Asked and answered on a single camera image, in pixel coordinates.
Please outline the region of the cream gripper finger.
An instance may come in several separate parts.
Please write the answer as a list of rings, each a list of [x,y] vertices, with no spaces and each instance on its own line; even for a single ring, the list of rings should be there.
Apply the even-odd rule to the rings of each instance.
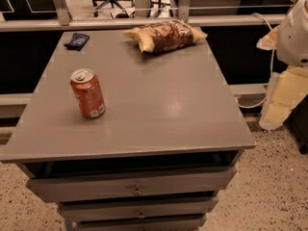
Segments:
[[[274,27],[269,33],[260,38],[256,47],[262,50],[274,50],[276,48],[277,34],[279,27]]]
[[[269,79],[266,101],[259,125],[264,130],[276,130],[292,110],[308,95],[308,67],[288,66],[282,73]]]

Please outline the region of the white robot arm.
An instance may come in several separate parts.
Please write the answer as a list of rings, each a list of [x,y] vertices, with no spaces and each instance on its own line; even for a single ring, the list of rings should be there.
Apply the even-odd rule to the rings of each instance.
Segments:
[[[275,50],[277,59],[288,66],[270,77],[259,120],[262,129],[276,130],[308,95],[308,0],[298,0],[257,47]]]

